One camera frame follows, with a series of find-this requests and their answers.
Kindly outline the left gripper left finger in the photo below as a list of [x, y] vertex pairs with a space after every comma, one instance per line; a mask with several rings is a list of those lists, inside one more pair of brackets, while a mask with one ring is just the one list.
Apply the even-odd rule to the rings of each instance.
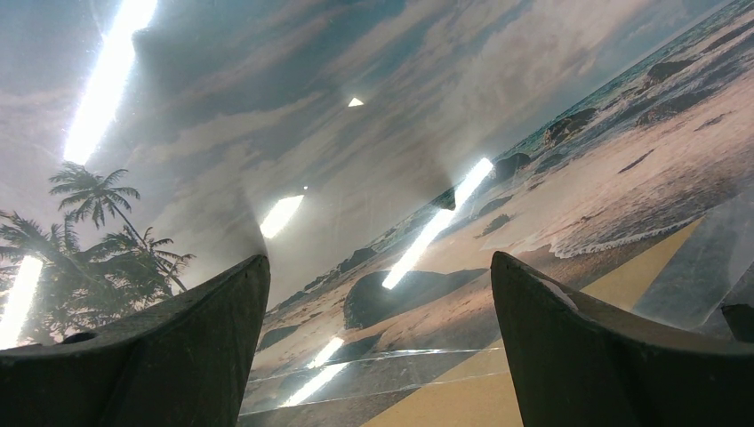
[[236, 425], [269, 289], [258, 254], [63, 342], [3, 350], [2, 425]]

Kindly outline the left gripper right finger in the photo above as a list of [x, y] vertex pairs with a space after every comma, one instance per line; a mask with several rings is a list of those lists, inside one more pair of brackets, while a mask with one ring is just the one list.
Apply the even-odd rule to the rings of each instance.
[[504, 252], [490, 272], [524, 425], [752, 425], [750, 343], [642, 318]]

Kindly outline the beach landscape photo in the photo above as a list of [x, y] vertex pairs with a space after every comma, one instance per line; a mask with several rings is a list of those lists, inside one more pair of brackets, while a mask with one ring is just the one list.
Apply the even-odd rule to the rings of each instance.
[[496, 198], [520, 259], [742, 193], [750, 1], [1, 4], [3, 349], [265, 254], [256, 357], [308, 286], [397, 247], [392, 290]]

